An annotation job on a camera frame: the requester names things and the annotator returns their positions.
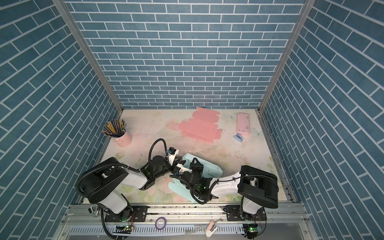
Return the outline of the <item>mint green paper box sheet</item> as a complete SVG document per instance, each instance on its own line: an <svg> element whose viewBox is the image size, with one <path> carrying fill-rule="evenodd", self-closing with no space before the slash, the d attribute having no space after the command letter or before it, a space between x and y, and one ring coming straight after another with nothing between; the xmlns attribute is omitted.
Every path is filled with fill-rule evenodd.
<svg viewBox="0 0 384 240"><path fill-rule="evenodd" d="M173 182L168 184L169 189L193 203L205 204L210 201L212 199L212 196L208 196L210 182L213 178L222 176L222 169L191 154L185 154L182 157L182 163L183 167L191 170L191 172L186 172L186 176L184 174L178 174L178 176L191 183L194 187L194 193L191 194L189 187L186 187L178 179L174 179Z"/></svg>

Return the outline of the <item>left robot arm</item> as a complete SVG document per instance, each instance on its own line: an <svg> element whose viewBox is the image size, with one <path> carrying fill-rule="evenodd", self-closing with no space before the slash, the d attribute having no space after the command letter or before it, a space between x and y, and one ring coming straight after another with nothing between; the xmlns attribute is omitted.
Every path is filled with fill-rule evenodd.
<svg viewBox="0 0 384 240"><path fill-rule="evenodd" d="M156 179L168 173L176 173L178 164L186 163L178 156L179 150L167 148L164 139L157 139L151 146L147 163L140 169L132 168L111 157L82 173L75 183L76 191L91 204L120 214L130 210L129 201L116 188L127 185L145 191Z"/></svg>

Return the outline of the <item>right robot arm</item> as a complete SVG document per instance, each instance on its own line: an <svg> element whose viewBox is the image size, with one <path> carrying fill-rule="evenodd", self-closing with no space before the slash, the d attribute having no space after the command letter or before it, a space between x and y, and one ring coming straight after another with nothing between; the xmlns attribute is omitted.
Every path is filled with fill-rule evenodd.
<svg viewBox="0 0 384 240"><path fill-rule="evenodd" d="M190 168L178 165L178 173L172 175L178 179L201 205L224 195L240 194L242 196L239 210L227 210L242 220L258 221L258 211L265 208L278 208L278 178L274 174L244 165L241 170L223 178L205 178L204 165L194 158Z"/></svg>

